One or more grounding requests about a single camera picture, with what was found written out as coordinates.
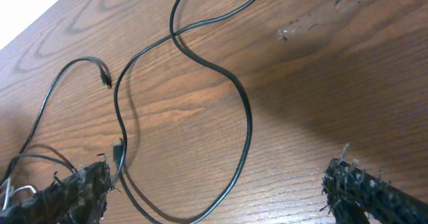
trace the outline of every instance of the wooden table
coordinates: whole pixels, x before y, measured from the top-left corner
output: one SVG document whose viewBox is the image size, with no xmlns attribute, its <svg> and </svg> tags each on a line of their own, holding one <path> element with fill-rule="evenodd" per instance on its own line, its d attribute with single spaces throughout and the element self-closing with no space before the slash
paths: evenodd
<svg viewBox="0 0 428 224">
<path fill-rule="evenodd" d="M 67 62 L 100 58 L 115 83 L 135 53 L 169 34 L 174 1 L 60 0 L 2 49 L 0 173 Z M 183 0 L 177 29 L 245 1 Z M 322 171 L 346 143 L 350 162 L 359 159 L 376 176 L 382 168 L 384 179 L 428 201 L 428 0 L 339 2 L 349 9 L 339 11 L 336 0 L 257 0 L 231 19 L 183 34 L 195 53 L 239 77 L 253 111 L 243 173 L 206 223 L 333 223 L 319 212 L 326 204 Z M 278 40 L 291 21 L 298 34 Z M 119 98 L 136 186 L 165 215 L 192 217 L 208 207 L 229 182 L 245 139 L 232 83 L 167 41 L 133 65 Z M 55 90 L 32 144 L 86 166 L 98 153 L 111 161 L 120 137 L 113 91 L 94 65 L 81 63 Z M 68 175 L 50 162 L 24 160 L 15 186 L 42 189 L 54 171 Z M 103 223 L 145 222 L 117 188 Z"/>
</svg>

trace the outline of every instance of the wood grain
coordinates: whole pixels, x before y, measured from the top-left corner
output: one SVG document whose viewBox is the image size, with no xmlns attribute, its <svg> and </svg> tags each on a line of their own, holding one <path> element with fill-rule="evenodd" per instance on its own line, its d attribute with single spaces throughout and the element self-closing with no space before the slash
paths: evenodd
<svg viewBox="0 0 428 224">
<path fill-rule="evenodd" d="M 136 52 L 168 34 L 174 1 L 60 0 L 2 49 L 0 173 L 66 62 L 100 58 L 115 82 Z M 177 28 L 245 1 L 183 0 Z M 183 34 L 195 53 L 239 76 L 253 110 L 241 178 L 206 223 L 333 223 L 318 211 L 326 204 L 321 177 L 346 143 L 349 160 L 359 159 L 372 175 L 382 168 L 394 186 L 428 201 L 428 0 L 371 0 L 300 37 L 277 40 L 279 27 L 334 2 L 257 0 L 231 19 Z M 120 128 L 112 90 L 98 74 L 87 63 L 66 74 L 34 144 L 54 147 L 76 166 L 93 163 L 98 153 L 112 156 Z M 232 83 L 168 41 L 136 62 L 119 97 L 136 186 L 171 217 L 208 207 L 229 182 L 245 138 Z M 54 171 L 68 175 L 60 166 L 25 160 L 15 183 L 42 189 Z M 109 194 L 103 223 L 145 221 L 123 191 Z"/>
</svg>

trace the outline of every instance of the tabletop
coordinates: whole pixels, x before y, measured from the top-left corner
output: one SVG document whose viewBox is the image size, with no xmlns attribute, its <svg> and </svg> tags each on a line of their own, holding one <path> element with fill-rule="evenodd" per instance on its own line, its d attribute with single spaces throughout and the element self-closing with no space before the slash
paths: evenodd
<svg viewBox="0 0 428 224">
<path fill-rule="evenodd" d="M 246 1 L 183 0 L 175 27 Z M 134 54 L 169 34 L 174 2 L 59 0 L 3 48 L 0 173 L 66 63 L 100 58 L 115 84 Z M 243 172 L 204 222 L 334 223 L 319 211 L 326 204 L 322 176 L 347 143 L 347 160 L 358 159 L 370 174 L 427 202 L 427 23 L 428 0 L 257 0 L 225 21 L 182 34 L 193 52 L 241 80 L 253 116 Z M 144 194 L 157 208 L 149 213 L 167 223 L 207 208 L 230 181 L 245 140 L 245 112 L 233 84 L 169 40 L 130 68 L 118 96 L 132 192 Z M 111 162 L 120 137 L 113 90 L 82 62 L 56 88 L 30 146 L 51 146 L 75 166 L 88 166 L 101 160 L 99 153 Z M 55 171 L 69 175 L 44 160 L 23 160 L 13 180 L 43 189 Z M 121 192 L 108 194 L 102 222 L 144 223 L 116 187 Z"/>
</svg>

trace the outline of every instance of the brown wood surface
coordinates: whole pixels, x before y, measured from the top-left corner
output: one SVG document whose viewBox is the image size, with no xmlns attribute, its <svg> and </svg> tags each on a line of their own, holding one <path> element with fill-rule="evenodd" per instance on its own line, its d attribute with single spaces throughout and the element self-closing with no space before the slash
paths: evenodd
<svg viewBox="0 0 428 224">
<path fill-rule="evenodd" d="M 168 34 L 174 1 L 60 0 L 2 49 L 0 173 L 67 62 L 100 58 L 115 83 L 135 53 Z M 176 26 L 245 1 L 183 0 Z M 346 143 L 349 160 L 359 159 L 375 176 L 382 168 L 384 179 L 428 201 L 428 0 L 371 0 L 349 14 L 322 16 L 325 23 L 300 37 L 277 40 L 279 27 L 334 2 L 257 0 L 231 19 L 183 34 L 195 53 L 239 77 L 253 111 L 242 175 L 206 223 L 333 223 L 331 214 L 318 211 L 326 204 L 321 177 Z M 119 98 L 129 136 L 126 162 L 138 188 L 173 217 L 208 207 L 229 182 L 245 138 L 232 83 L 168 41 L 136 62 Z M 111 161 L 120 137 L 113 91 L 102 86 L 93 64 L 81 63 L 57 87 L 32 144 L 86 166 L 102 152 Z M 58 165 L 25 160 L 14 183 L 42 189 L 54 171 L 69 175 Z M 123 191 L 112 191 L 103 223 L 146 220 Z"/>
</svg>

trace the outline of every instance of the table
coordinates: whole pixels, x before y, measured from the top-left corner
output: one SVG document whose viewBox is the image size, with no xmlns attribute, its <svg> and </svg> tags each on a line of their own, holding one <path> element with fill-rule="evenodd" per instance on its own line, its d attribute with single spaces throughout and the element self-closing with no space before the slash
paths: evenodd
<svg viewBox="0 0 428 224">
<path fill-rule="evenodd" d="M 100 58 L 115 83 L 135 53 L 169 34 L 174 1 L 60 0 L 2 49 L 0 173 L 67 62 Z M 183 0 L 176 28 L 245 1 Z M 428 0 L 358 1 L 257 0 L 182 35 L 192 51 L 239 77 L 253 112 L 242 175 L 205 223 L 334 223 L 319 212 L 322 171 L 346 143 L 348 161 L 357 158 L 376 176 L 382 169 L 384 180 L 428 201 Z M 31 145 L 52 146 L 76 166 L 101 160 L 98 153 L 111 162 L 121 137 L 112 93 L 94 65 L 78 64 L 56 88 Z M 208 207 L 230 181 L 245 139 L 232 83 L 167 41 L 133 65 L 119 98 L 126 164 L 139 190 L 164 216 L 189 218 Z M 54 171 L 68 175 L 50 162 L 23 160 L 15 186 L 42 189 Z M 116 187 L 122 192 L 108 195 L 103 223 L 145 222 Z"/>
</svg>

